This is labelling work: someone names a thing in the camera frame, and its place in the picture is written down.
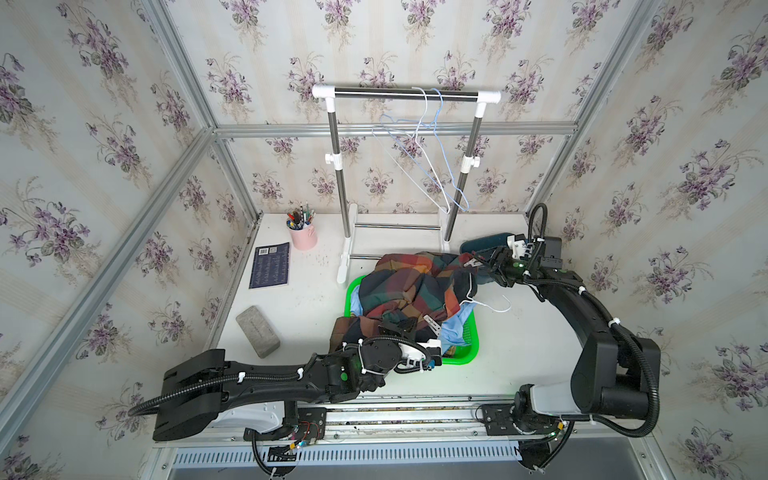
metal pole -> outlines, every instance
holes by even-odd
[[[472,131],[469,133],[469,142],[467,143],[467,151],[464,153],[465,157],[474,157],[475,153],[475,143],[477,143],[478,135],[480,134],[480,123],[482,123],[482,117],[475,117],[475,121],[472,122]],[[461,175],[458,176],[458,190],[456,190],[456,195],[453,196],[453,201],[455,202],[453,205],[451,205],[451,213],[448,217],[448,226],[445,229],[445,236],[444,240],[446,242],[451,241],[451,234],[453,233],[453,224],[456,223],[456,214],[458,213],[458,203],[462,200],[462,191],[464,191],[464,186],[467,183],[467,176],[468,174],[462,172]]]
[[[341,147],[339,146],[339,127],[336,125],[336,112],[328,112],[328,125],[331,129],[331,146],[333,153],[338,155],[341,153]],[[339,203],[341,204],[341,221],[344,224],[344,237],[350,238],[352,232],[349,229],[349,210],[346,206],[346,184],[344,183],[344,169],[340,168],[336,170],[336,186],[339,188]]]

pen holder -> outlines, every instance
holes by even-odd
[[[302,230],[291,230],[290,239],[293,242],[293,247],[297,250],[309,250],[317,245],[317,235],[315,235],[315,226],[309,225]]]

plaid blanket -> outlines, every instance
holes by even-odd
[[[382,325],[415,334],[419,342],[436,338],[424,315],[441,323],[458,313],[467,295],[475,295],[477,267],[465,266],[471,259],[470,253],[385,255],[360,283],[362,316],[336,321],[331,351],[341,341],[356,343],[359,338],[379,335]]]

white table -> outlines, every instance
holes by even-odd
[[[255,247],[290,241],[284,214],[266,214],[257,234]],[[436,215],[364,214],[358,223],[437,224]],[[227,321],[218,348],[227,351],[228,360],[254,365],[297,365],[312,352],[327,353],[331,329],[343,315],[346,286],[336,283],[336,270],[343,243],[341,215],[318,214],[313,221],[318,243],[309,251],[291,249],[287,285],[250,290],[250,271],[254,250]],[[493,233],[527,231],[521,214],[463,214],[456,219],[451,251],[461,244]],[[439,233],[429,230],[358,229],[354,253],[416,253],[440,251]],[[351,280],[369,273],[375,260],[353,260]],[[581,354],[575,333],[560,312],[549,302],[540,303],[525,286],[502,288],[487,283],[478,288],[476,299],[497,310],[494,313],[475,307],[480,351],[468,365],[441,366],[431,372],[386,377],[386,386],[366,392],[363,398],[383,396],[510,396],[525,383],[546,384],[569,379]],[[280,348],[260,359],[235,318],[256,305],[276,329]]]

wall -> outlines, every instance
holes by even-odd
[[[768,6],[664,2],[548,201],[608,309],[663,350],[678,479],[764,478]]]
[[[139,2],[0,2],[0,394],[22,374],[200,126]],[[104,305],[0,478],[133,477],[124,407],[200,352],[245,237],[212,157]]]
[[[551,2],[525,0],[191,0],[168,7],[221,124],[304,124],[327,121],[323,105],[311,97],[315,83],[502,90],[502,103],[489,106],[485,120],[572,119],[634,2],[552,8]],[[339,99],[337,112],[342,123],[378,123],[382,114],[418,118],[423,109],[420,102]],[[439,120],[470,121],[473,112],[470,104],[447,104]],[[408,160],[389,136],[343,140],[350,200],[370,212],[435,211],[387,155]],[[442,140],[458,176],[460,139]],[[524,208],[526,189],[538,182],[560,141],[481,139],[485,156],[466,192],[471,210]],[[428,174],[444,181],[448,172],[435,138],[424,142],[435,168],[434,162],[442,164],[439,171],[429,173],[423,158],[425,171],[407,168],[421,185]],[[289,210],[297,200],[338,211],[333,170],[323,162],[327,139],[238,139],[233,148],[254,200],[266,211]]]

